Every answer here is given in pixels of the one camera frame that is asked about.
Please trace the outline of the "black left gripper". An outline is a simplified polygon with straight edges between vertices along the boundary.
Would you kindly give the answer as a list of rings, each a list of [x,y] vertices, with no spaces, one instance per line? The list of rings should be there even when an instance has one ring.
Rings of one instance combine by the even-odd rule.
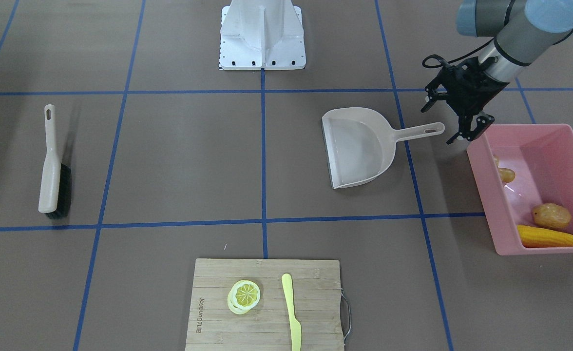
[[[493,58],[480,63],[478,58],[467,58],[454,65],[444,58],[434,58],[440,71],[424,88],[426,113],[438,101],[444,101],[458,116],[458,131],[446,141],[452,144],[458,138],[469,142],[479,138],[494,122],[495,117],[483,111],[509,83],[490,77],[486,69],[494,64]]]

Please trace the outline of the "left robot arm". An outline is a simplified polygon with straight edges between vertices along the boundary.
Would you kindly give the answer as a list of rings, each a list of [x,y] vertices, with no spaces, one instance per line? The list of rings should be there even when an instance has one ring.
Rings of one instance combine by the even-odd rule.
[[[573,0],[465,0],[456,27],[464,36],[487,37],[472,52],[446,60],[431,54],[439,71],[425,86],[423,113],[444,101],[458,117],[458,131],[449,138],[474,141],[495,117],[484,107],[550,47],[573,36]]]

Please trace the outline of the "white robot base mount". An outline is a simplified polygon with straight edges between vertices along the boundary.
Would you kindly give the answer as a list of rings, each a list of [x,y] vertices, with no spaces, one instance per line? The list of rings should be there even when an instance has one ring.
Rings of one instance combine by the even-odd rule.
[[[221,9],[218,67],[224,71],[306,67],[303,14],[290,0],[233,0]]]

